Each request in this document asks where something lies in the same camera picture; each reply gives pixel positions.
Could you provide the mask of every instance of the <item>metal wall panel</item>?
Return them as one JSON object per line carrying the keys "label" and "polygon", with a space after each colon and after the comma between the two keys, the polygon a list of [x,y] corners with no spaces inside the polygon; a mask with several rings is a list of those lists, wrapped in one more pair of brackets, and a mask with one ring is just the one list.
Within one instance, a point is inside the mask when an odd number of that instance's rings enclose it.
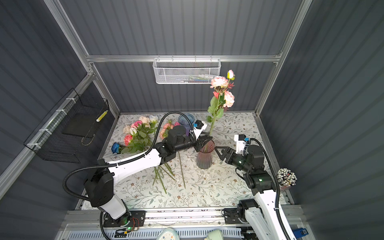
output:
{"label": "metal wall panel", "polygon": [[91,55],[275,55],[300,0],[61,3]]}
{"label": "metal wall panel", "polygon": [[[157,84],[152,63],[95,63],[121,112],[206,111],[208,84]],[[222,63],[236,74],[234,110],[254,110],[274,63]]]}
{"label": "metal wall panel", "polygon": [[[91,84],[84,95],[98,96]],[[108,113],[88,147],[85,162],[66,163],[44,161],[35,156],[0,201],[0,238],[52,240],[68,210],[78,202],[64,192],[61,183],[74,169],[94,165],[108,136],[114,116]],[[79,172],[68,181],[68,187],[77,193],[84,189],[87,172]]]}
{"label": "metal wall panel", "polygon": [[384,1],[314,1],[261,118],[317,239],[379,239]]}
{"label": "metal wall panel", "polygon": [[0,1],[0,173],[86,72],[42,1]]}

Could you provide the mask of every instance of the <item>vent grille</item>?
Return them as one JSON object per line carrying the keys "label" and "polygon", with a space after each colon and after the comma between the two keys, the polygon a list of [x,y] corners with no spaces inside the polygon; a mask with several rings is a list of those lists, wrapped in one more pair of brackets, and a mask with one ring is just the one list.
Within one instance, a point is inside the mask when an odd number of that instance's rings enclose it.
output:
{"label": "vent grille", "polygon": [[[235,239],[243,238],[241,236],[241,229],[235,227],[202,227],[202,228],[174,228],[180,238],[205,238],[209,232],[220,229],[223,237],[230,237]],[[163,231],[163,229],[140,229],[136,232],[131,232],[127,237],[114,237],[116,230],[106,230],[106,234],[110,239],[156,239],[157,236]],[[68,240],[104,240],[101,232],[98,230],[89,231],[71,231]]]}

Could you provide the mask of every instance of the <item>floral patterned tablecloth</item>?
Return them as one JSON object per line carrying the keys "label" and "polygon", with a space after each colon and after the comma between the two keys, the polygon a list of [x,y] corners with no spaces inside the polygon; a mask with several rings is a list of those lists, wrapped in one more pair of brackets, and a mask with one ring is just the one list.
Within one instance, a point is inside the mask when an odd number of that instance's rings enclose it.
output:
{"label": "floral patterned tablecloth", "polygon": [[[141,115],[121,115],[109,141],[104,155],[106,162],[123,159],[131,154],[112,154],[111,147],[114,142],[124,143],[125,135],[122,129],[131,125]],[[205,120],[208,114],[193,114],[195,119]],[[169,115],[167,119],[177,121],[179,115]],[[224,113],[224,116],[215,123],[212,133],[216,146],[230,146],[236,148],[233,136],[245,134],[262,142],[252,113]],[[127,177],[114,187],[115,194],[123,199],[130,209],[143,208],[170,208],[170,207],[216,207],[235,206],[238,200],[252,197],[250,189],[235,173],[235,167],[220,161],[218,155],[213,154],[213,165],[203,170],[196,166],[197,153],[193,148],[180,151],[176,158],[168,162],[174,173],[174,180],[164,173],[163,183],[167,193],[164,192],[161,182],[154,182],[154,168],[148,168]],[[269,171],[268,163],[264,159],[265,169]],[[280,195],[280,203],[286,204]],[[93,209],[88,201],[84,201],[82,209]]]}

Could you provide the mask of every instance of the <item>glass vase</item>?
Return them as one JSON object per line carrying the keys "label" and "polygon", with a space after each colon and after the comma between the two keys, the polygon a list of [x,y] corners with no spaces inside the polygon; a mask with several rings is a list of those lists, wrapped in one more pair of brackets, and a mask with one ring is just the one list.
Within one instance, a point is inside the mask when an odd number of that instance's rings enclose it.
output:
{"label": "glass vase", "polygon": [[215,149],[215,142],[210,140],[200,152],[197,153],[196,164],[201,169],[208,169],[212,166],[212,152]]}
{"label": "glass vase", "polygon": [[[192,115],[189,114],[189,113],[185,113],[184,115],[186,115],[187,118],[189,119],[189,121],[190,121],[192,124],[194,124],[194,122],[195,122],[195,118],[194,118],[194,116],[192,116]],[[191,127],[190,127],[190,125],[189,125],[189,123],[188,123],[188,120],[187,120],[183,115],[180,115],[178,121],[179,121],[179,123],[180,123],[181,126],[185,127],[185,134],[186,134],[187,136],[189,136],[189,130],[191,130]]]}

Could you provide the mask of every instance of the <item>flower bouquet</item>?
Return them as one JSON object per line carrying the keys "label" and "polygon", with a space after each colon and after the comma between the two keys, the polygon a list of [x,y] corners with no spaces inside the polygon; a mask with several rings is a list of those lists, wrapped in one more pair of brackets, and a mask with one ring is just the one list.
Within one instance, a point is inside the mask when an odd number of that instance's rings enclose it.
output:
{"label": "flower bouquet", "polygon": [[132,125],[126,125],[123,128],[123,133],[126,134],[124,138],[125,146],[115,142],[111,148],[112,153],[135,153],[148,149],[153,141],[149,135],[157,130],[157,121],[157,116],[141,116]]}

